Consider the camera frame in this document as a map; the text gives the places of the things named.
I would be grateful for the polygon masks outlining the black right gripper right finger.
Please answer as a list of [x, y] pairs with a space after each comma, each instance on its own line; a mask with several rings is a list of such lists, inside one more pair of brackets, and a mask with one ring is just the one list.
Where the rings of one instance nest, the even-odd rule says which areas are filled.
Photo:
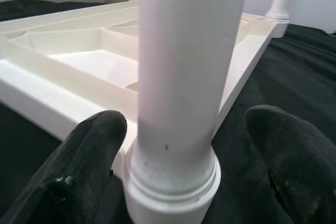
[[335, 144], [276, 106], [249, 108], [244, 127], [293, 223], [335, 223]]

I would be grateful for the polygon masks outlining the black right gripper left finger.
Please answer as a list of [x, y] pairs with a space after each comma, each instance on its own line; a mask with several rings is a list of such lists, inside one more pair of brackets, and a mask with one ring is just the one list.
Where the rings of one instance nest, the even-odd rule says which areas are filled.
[[127, 126], [114, 110], [80, 122], [31, 177], [1, 223], [94, 223]]

